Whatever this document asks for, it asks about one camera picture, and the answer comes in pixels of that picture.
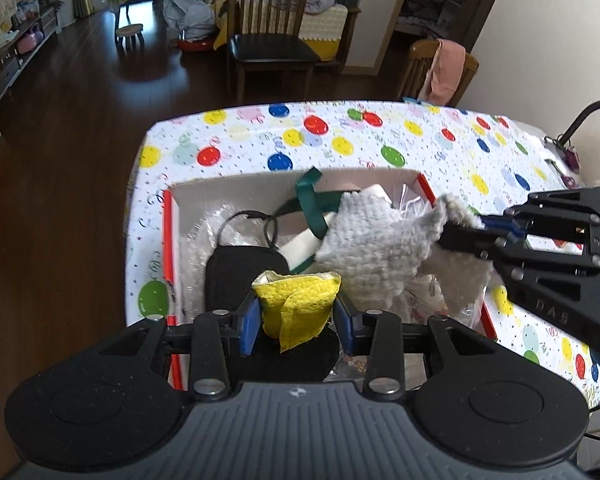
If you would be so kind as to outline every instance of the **lamp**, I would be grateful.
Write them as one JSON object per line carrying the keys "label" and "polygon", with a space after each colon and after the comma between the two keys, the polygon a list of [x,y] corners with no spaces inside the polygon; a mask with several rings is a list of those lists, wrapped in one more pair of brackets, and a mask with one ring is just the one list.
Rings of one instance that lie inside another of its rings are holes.
{"label": "lamp", "polygon": [[584,122],[584,119],[589,117],[589,115],[596,110],[600,110],[600,101],[591,103],[589,106],[584,108],[584,110],[581,111],[575,118],[573,123],[571,123],[571,126],[569,126],[563,134],[558,136],[557,139],[552,139],[551,137],[544,138],[544,142],[551,142],[554,144],[554,146],[562,153],[567,166],[576,173],[580,171],[580,161],[578,160],[576,151],[571,147],[570,139],[573,137],[573,134],[580,127],[580,125]]}

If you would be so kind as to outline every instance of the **chair backrest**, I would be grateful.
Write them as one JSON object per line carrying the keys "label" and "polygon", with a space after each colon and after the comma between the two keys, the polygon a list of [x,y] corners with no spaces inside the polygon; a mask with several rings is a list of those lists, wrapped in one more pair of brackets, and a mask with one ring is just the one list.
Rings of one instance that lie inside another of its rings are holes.
{"label": "chair backrest", "polygon": [[[403,97],[417,99],[424,85],[427,72],[433,63],[438,45],[438,40],[418,40],[411,45],[407,54],[406,66],[400,76],[400,83],[395,96],[397,101],[401,101]],[[455,107],[458,104],[471,79],[474,78],[478,66],[478,60],[467,52],[464,55],[464,70],[462,70],[460,83],[447,106]]]}
{"label": "chair backrest", "polygon": [[227,38],[254,32],[297,36],[305,3],[306,0],[229,0]]}

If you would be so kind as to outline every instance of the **wooden floor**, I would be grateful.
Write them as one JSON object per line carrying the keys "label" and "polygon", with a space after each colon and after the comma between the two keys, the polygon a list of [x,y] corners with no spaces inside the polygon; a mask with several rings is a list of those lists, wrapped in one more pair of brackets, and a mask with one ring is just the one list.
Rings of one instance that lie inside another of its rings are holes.
{"label": "wooden floor", "polygon": [[[111,14],[66,28],[0,102],[0,476],[17,462],[2,422],[10,391],[124,326],[123,205],[145,131],[233,104],[224,51],[168,49],[160,12],[131,7],[146,47],[123,57]],[[400,52],[389,58],[378,77],[318,72],[312,100],[390,98]],[[256,74],[247,102],[296,100],[295,83]]]}

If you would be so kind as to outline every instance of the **small wooden stool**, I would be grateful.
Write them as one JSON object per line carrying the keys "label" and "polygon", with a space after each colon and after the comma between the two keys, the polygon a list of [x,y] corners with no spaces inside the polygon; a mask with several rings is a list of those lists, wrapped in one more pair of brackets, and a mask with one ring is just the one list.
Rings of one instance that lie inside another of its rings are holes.
{"label": "small wooden stool", "polygon": [[116,29],[116,41],[122,42],[126,38],[126,47],[129,48],[131,45],[136,47],[136,36],[140,40],[140,44],[144,45],[144,38],[142,37],[142,23],[135,23],[133,25],[127,25],[126,27],[120,27]]}

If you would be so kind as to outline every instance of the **gray knitted cloth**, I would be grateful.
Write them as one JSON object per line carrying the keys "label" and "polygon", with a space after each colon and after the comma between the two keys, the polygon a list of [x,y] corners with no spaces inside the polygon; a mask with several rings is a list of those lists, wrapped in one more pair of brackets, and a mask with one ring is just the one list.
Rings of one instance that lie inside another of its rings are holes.
{"label": "gray knitted cloth", "polygon": [[339,273],[342,289],[360,310],[394,310],[394,301],[410,278],[433,274],[453,316],[478,298],[491,263],[440,248],[435,242],[447,221],[480,225],[479,219],[451,195],[441,196],[423,216],[403,219],[382,198],[348,193],[342,197],[338,215],[315,260]]}

